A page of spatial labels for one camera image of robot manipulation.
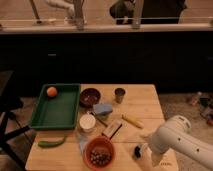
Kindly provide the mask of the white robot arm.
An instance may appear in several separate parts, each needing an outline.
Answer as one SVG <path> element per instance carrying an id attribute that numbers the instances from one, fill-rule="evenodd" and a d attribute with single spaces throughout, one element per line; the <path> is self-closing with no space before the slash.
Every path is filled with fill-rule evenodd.
<path id="1" fill-rule="evenodd" d="M 190 129 L 191 123 L 186 117 L 175 115 L 151 134 L 148 147 L 155 155 L 173 149 L 213 171 L 213 145 L 191 136 Z"/>

